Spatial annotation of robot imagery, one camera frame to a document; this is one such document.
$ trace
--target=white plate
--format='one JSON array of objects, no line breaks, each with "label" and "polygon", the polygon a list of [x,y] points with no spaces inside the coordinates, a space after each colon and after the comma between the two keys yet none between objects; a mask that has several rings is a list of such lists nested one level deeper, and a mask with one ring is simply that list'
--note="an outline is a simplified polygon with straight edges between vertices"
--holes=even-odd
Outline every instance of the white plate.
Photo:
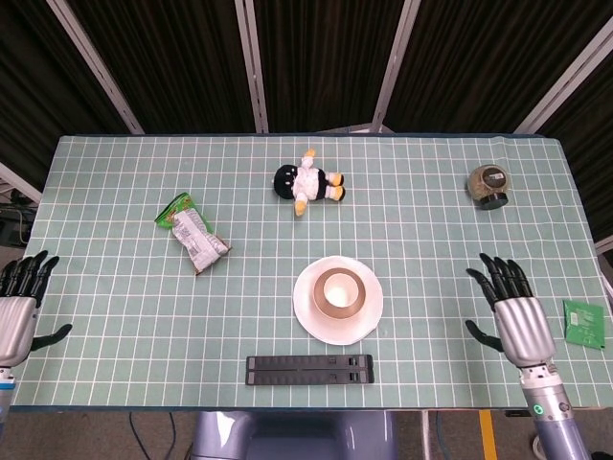
[{"label": "white plate", "polygon": [[[315,281],[331,268],[346,268],[364,283],[364,306],[354,316],[335,319],[323,314],[313,301]],[[367,266],[343,256],[320,259],[303,270],[294,286],[294,311],[306,331],[330,345],[351,345],[375,330],[383,313],[383,290]]]}]

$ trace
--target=green chip bag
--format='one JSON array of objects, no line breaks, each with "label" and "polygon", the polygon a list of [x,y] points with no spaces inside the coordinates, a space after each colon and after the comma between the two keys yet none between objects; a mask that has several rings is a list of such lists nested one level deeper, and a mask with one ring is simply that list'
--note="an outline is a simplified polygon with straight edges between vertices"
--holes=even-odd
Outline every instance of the green chip bag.
[{"label": "green chip bag", "polygon": [[[190,196],[190,194],[183,193],[179,196],[176,196],[175,199],[171,201],[166,208],[164,208],[164,211],[162,211],[160,215],[155,218],[155,223],[157,223],[160,227],[172,228],[174,225],[174,215],[190,208],[198,212],[193,205],[192,197]],[[200,215],[204,226],[207,227],[207,232],[213,233],[209,222],[207,222],[207,220],[204,218],[204,216],[202,216],[202,214],[198,214]]]},{"label": "green chip bag", "polygon": [[177,196],[155,222],[164,228],[171,228],[173,235],[190,254],[196,274],[216,262],[230,250],[230,246],[213,234],[209,222],[198,213],[188,194]]},{"label": "green chip bag", "polygon": [[567,342],[604,348],[604,309],[600,305],[565,300],[564,319]]}]

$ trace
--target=black doll head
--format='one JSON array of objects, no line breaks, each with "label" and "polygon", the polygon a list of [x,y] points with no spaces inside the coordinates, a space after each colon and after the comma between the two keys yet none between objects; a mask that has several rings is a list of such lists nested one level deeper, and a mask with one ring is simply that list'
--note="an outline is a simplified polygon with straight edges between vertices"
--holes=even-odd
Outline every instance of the black doll head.
[{"label": "black doll head", "polygon": [[281,198],[293,199],[294,194],[291,190],[294,185],[294,178],[298,174],[298,168],[292,165],[283,165],[275,173],[274,187],[275,192]]}]

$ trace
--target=glass jar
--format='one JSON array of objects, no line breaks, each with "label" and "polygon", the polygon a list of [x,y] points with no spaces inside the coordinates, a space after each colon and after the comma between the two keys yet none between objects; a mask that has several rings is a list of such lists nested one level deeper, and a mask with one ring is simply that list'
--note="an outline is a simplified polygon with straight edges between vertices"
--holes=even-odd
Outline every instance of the glass jar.
[{"label": "glass jar", "polygon": [[497,209],[509,202],[509,175],[497,165],[483,165],[470,174],[468,191],[481,209]]}]

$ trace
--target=jar lid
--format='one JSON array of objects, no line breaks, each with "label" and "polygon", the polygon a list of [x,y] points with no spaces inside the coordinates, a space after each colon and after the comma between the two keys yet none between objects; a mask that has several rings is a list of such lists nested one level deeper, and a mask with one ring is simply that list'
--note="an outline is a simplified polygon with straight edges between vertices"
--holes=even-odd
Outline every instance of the jar lid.
[{"label": "jar lid", "polygon": [[491,194],[479,200],[481,209],[485,209],[486,211],[502,208],[508,202],[509,202],[509,199],[507,198],[507,194],[503,194],[503,193]]},{"label": "jar lid", "polygon": [[507,184],[507,173],[496,165],[485,165],[481,180],[491,189],[500,189]]}]

